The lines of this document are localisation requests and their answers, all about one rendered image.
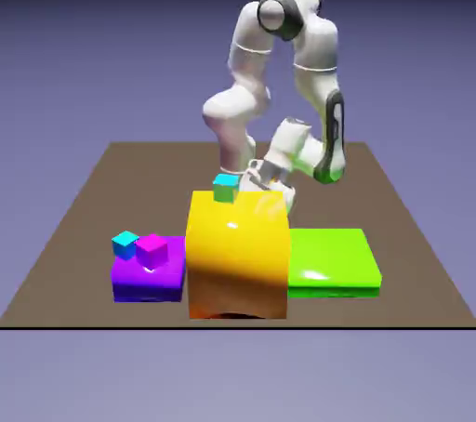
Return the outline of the large green box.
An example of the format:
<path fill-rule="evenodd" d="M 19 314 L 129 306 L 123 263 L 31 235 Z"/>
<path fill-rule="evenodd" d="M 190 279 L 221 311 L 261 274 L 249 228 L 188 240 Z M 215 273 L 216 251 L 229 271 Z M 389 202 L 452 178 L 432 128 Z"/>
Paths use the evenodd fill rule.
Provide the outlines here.
<path fill-rule="evenodd" d="M 290 297 L 377 297 L 382 276 L 361 229 L 293 229 Z"/>

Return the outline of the small magenta cube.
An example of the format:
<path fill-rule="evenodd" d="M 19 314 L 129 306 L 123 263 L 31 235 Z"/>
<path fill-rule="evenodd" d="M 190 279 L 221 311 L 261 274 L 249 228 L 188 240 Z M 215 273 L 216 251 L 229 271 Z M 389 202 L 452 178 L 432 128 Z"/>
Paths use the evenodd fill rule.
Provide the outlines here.
<path fill-rule="evenodd" d="M 167 240 L 156 234 L 141 236 L 136 240 L 136 258 L 147 270 L 155 270 L 168 261 Z"/>

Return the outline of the small cyan cube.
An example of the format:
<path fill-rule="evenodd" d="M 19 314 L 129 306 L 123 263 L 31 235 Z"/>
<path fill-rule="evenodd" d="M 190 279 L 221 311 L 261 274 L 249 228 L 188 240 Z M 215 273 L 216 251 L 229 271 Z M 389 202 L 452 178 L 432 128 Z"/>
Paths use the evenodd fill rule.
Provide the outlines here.
<path fill-rule="evenodd" d="M 136 254 L 137 234 L 131 231 L 122 231 L 112 237 L 112 251 L 116 257 L 129 260 Z"/>
<path fill-rule="evenodd" d="M 214 200 L 219 203 L 232 204 L 239 191 L 240 176 L 219 173 L 213 181 Z"/>

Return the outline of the large purple box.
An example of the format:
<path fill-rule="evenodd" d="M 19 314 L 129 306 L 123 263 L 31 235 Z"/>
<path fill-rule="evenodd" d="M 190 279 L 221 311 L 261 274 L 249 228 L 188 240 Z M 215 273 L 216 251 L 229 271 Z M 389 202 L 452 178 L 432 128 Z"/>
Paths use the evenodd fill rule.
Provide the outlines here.
<path fill-rule="evenodd" d="M 142 267 L 136 254 L 129 260 L 114 256 L 111 269 L 115 302 L 180 302 L 185 278 L 185 237 L 167 240 L 168 261 L 155 270 Z"/>

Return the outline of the large yellow box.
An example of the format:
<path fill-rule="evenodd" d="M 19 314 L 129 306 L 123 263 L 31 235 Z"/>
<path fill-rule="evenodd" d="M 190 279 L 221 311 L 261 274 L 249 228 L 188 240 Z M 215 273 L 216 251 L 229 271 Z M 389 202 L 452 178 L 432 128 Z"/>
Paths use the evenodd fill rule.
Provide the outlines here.
<path fill-rule="evenodd" d="M 240 191 L 230 204 L 194 191 L 185 246 L 191 318 L 286 317 L 291 235 L 281 192 Z"/>

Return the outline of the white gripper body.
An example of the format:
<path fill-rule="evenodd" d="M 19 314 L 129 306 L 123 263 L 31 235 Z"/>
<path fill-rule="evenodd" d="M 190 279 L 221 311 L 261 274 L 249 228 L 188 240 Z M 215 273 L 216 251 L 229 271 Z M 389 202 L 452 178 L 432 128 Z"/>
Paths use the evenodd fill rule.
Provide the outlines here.
<path fill-rule="evenodd" d="M 280 191 L 283 195 L 294 195 L 295 189 L 287 184 L 286 169 L 267 160 L 254 159 L 243 173 L 239 191 Z"/>

